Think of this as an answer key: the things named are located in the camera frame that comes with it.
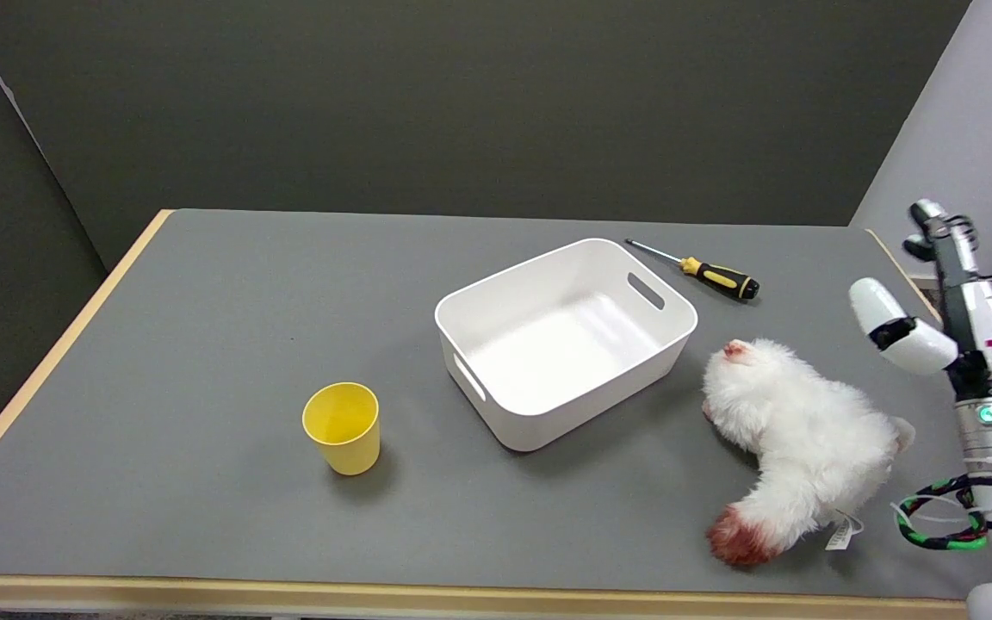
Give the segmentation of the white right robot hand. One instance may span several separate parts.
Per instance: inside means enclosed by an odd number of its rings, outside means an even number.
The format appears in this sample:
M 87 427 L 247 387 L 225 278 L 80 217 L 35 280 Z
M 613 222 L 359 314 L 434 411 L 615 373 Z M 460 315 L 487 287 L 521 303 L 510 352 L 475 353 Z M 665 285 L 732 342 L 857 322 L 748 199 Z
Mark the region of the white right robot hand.
M 959 403 L 992 398 L 992 277 L 979 270 L 975 225 L 925 199 L 910 205 L 908 214 L 918 232 L 902 247 L 933 264 L 942 326 L 906 314 L 881 282 L 862 278 L 849 289 L 859 329 L 899 369 L 945 373 Z

